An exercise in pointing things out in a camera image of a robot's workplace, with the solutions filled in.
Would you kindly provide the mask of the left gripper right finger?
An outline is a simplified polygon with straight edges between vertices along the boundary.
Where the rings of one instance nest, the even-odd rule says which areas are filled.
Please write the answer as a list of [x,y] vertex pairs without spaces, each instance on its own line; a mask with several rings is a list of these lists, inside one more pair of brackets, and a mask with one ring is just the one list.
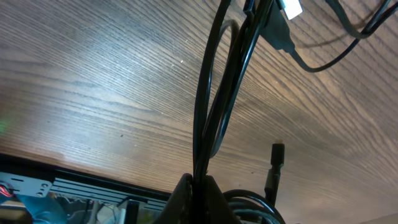
[[203,196],[206,223],[241,224],[212,176],[205,177]]

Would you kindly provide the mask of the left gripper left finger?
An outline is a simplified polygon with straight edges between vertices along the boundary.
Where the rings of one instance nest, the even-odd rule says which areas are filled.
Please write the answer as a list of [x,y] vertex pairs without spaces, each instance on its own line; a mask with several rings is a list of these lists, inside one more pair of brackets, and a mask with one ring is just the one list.
[[184,174],[154,224],[188,224],[192,206],[192,175]]

